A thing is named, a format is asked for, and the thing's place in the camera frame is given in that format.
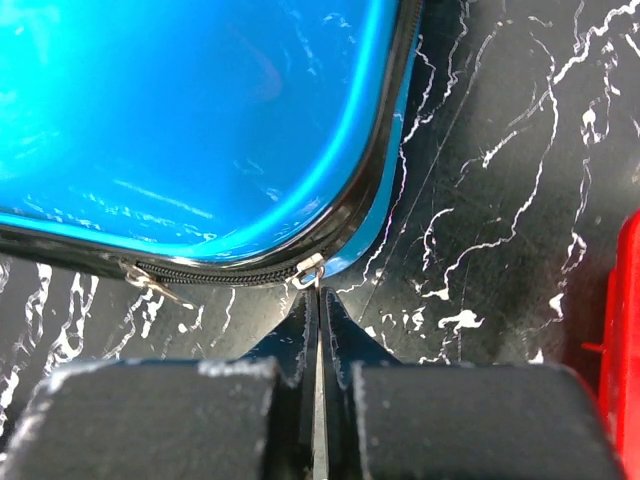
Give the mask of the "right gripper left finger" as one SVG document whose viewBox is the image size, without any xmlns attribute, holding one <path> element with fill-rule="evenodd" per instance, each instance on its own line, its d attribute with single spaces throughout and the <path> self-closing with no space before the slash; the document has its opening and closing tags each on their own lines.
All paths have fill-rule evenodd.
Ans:
<svg viewBox="0 0 640 480">
<path fill-rule="evenodd" d="M 5 479 L 308 479 L 318 293 L 236 359 L 83 361 L 36 387 Z"/>
</svg>

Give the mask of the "blue hard-shell suitcase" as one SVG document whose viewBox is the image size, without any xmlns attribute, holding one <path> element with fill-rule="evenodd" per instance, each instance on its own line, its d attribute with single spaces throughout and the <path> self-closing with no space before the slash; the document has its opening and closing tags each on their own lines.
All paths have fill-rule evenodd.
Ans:
<svg viewBox="0 0 640 480">
<path fill-rule="evenodd" d="M 419 1 L 5 1 L 1 249 L 161 284 L 357 261 L 390 206 Z"/>
</svg>

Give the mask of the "red plastic tray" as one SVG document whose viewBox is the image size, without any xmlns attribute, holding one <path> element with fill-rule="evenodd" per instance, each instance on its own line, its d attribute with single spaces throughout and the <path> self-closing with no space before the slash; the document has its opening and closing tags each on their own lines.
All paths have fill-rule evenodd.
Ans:
<svg viewBox="0 0 640 480">
<path fill-rule="evenodd" d="M 639 214 L 624 223 L 609 273 L 598 401 L 629 479 L 639 477 Z"/>
</svg>

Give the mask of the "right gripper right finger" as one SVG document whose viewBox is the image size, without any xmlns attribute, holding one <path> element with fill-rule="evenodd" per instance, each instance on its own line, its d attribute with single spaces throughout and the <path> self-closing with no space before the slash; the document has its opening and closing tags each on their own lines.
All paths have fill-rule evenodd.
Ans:
<svg viewBox="0 0 640 480">
<path fill-rule="evenodd" d="M 332 479 L 621 479 L 595 401 L 558 364 L 403 363 L 319 294 Z"/>
</svg>

